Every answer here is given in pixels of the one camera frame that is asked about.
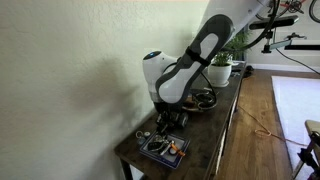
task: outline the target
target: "tray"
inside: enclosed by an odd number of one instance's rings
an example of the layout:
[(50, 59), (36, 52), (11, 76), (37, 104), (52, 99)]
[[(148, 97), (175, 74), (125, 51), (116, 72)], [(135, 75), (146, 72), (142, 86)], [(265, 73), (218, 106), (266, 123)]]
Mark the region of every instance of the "tray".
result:
[[(153, 159), (156, 160), (172, 169), (176, 169), (181, 160), (182, 157), (178, 156), (178, 155), (170, 155), (168, 152), (166, 152), (163, 156), (157, 154), (157, 152), (152, 152), (152, 151), (148, 151), (148, 143), (153, 141), (153, 138), (155, 137), (157, 133), (154, 132), (147, 140), (146, 142), (141, 146), (140, 148), (140, 153)], [(181, 151), (185, 152), (187, 147), (189, 146), (190, 141), (183, 139), (181, 137), (178, 137), (176, 135), (173, 134), (169, 134), (168, 135), (168, 140), (173, 140), (175, 141), (175, 146), (177, 146)]]

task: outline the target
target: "wire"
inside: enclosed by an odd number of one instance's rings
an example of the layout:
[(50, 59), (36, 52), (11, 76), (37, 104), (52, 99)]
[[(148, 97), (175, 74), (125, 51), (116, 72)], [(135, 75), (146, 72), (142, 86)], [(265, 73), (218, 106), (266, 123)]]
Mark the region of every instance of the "wire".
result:
[(268, 24), (264, 28), (263, 32), (254, 41), (252, 41), (250, 44), (245, 45), (244, 47), (241, 47), (238, 49), (222, 48), (222, 50), (223, 51), (231, 51), (231, 52), (244, 51), (244, 50), (250, 49), (253, 46), (255, 46), (256, 44), (258, 44), (258, 42), (260, 42), (265, 37), (266, 33), (272, 28), (274, 20), (277, 17), (277, 12), (278, 12), (278, 9), (280, 6), (280, 1), (273, 0), (273, 4), (274, 4), (274, 8), (273, 8), (273, 11), (270, 16), (270, 20), (269, 20)]
[(285, 58), (287, 58), (287, 59), (289, 59), (289, 60), (291, 60), (291, 61), (294, 61), (294, 62), (296, 62), (296, 63), (299, 63), (299, 64), (301, 64), (302, 66), (305, 66), (306, 68), (308, 68), (308, 69), (310, 69), (311, 71), (313, 71), (313, 72), (317, 73), (318, 75), (320, 75), (320, 73), (319, 73), (318, 71), (314, 70), (313, 68), (309, 67), (308, 65), (305, 65), (305, 64), (303, 64), (302, 62), (300, 62), (300, 61), (298, 61), (298, 60), (292, 59), (292, 58), (284, 55), (284, 54), (283, 54), (282, 52), (280, 52), (278, 49), (276, 49), (276, 50), (277, 50), (283, 57), (285, 57)]
[(174, 62), (174, 63), (169, 64), (169, 66), (167, 66), (167, 67), (163, 70), (163, 73), (166, 72), (166, 70), (167, 70), (169, 67), (174, 66), (174, 65), (177, 65), (177, 63)]
[(210, 81), (208, 80), (208, 78), (207, 78), (202, 72), (201, 72), (201, 75), (202, 75), (202, 76), (204, 77), (204, 79), (208, 82), (208, 84), (209, 84), (209, 86), (210, 86), (210, 88), (211, 88), (211, 90), (212, 90), (212, 94), (214, 95), (214, 97), (216, 98), (216, 101), (217, 101), (217, 95), (216, 95), (216, 93), (214, 92), (213, 87), (212, 87)]
[(302, 143), (298, 143), (298, 142), (293, 141), (293, 140), (290, 140), (290, 139), (282, 138), (282, 137), (280, 137), (280, 136), (278, 136), (278, 135), (275, 135), (275, 134), (271, 133), (271, 131), (269, 131), (257, 118), (255, 118), (255, 117), (252, 116), (250, 113), (248, 113), (248, 112), (247, 112), (245, 109), (243, 109), (240, 105), (238, 105), (238, 107), (239, 107), (240, 109), (242, 109), (246, 114), (248, 114), (252, 119), (256, 120), (256, 121), (259, 123), (259, 125), (264, 129), (264, 130), (260, 130), (260, 129), (254, 130), (254, 132), (255, 132), (256, 134), (261, 135), (261, 136), (272, 136), (272, 137), (275, 137), (275, 138), (277, 138), (277, 139), (279, 139), (279, 140), (281, 140), (281, 141), (283, 141), (283, 142), (288, 141), (288, 142), (291, 142), (291, 143), (293, 143), (293, 144), (295, 144), (295, 145), (299, 145), (299, 146), (305, 146), (305, 147), (308, 146), (308, 145), (306, 145), (306, 144), (302, 144)]

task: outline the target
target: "baseboard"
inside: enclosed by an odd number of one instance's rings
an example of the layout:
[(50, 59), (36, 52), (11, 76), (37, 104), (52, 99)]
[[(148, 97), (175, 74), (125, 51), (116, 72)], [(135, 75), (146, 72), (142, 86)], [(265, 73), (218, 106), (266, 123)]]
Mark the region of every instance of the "baseboard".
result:
[[(277, 70), (277, 71), (297, 71), (297, 72), (312, 72), (310, 69), (304, 66), (289, 66), (289, 65), (276, 65), (276, 64), (251, 64), (254, 69), (267, 69), (267, 70)], [(320, 71), (320, 67), (312, 66), (312, 69)]]

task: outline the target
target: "dark wooden table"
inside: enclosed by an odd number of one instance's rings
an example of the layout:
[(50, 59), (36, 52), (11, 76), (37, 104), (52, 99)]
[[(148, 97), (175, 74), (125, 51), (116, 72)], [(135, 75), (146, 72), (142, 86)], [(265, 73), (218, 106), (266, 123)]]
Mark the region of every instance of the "dark wooden table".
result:
[[(120, 158), (125, 176), (132, 179), (129, 164), (142, 171), (149, 179), (212, 179), (217, 164), (218, 152), (223, 133), (228, 128), (232, 107), (236, 104), (245, 64), (234, 67), (241, 69), (240, 75), (229, 78), (229, 85), (224, 88), (215, 88), (218, 93), (217, 106), (204, 113), (189, 113), (188, 124), (183, 130), (175, 130), (174, 134), (190, 140), (186, 156), (177, 169), (171, 169), (158, 163), (139, 152), (136, 131), (153, 132), (156, 129), (157, 114), (149, 118), (140, 127), (135, 129), (116, 148), (115, 153)], [(199, 78), (194, 86), (207, 85), (204, 79)]]

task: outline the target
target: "green plant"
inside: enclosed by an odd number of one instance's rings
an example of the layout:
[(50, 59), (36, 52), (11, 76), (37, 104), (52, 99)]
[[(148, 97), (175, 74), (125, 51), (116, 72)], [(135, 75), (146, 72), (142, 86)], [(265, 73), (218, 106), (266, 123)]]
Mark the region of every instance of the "green plant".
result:
[[(239, 49), (248, 43), (249, 32), (239, 32), (225, 46), (227, 49)], [(244, 51), (221, 51), (214, 57), (214, 66), (229, 66), (228, 61), (239, 59)]]

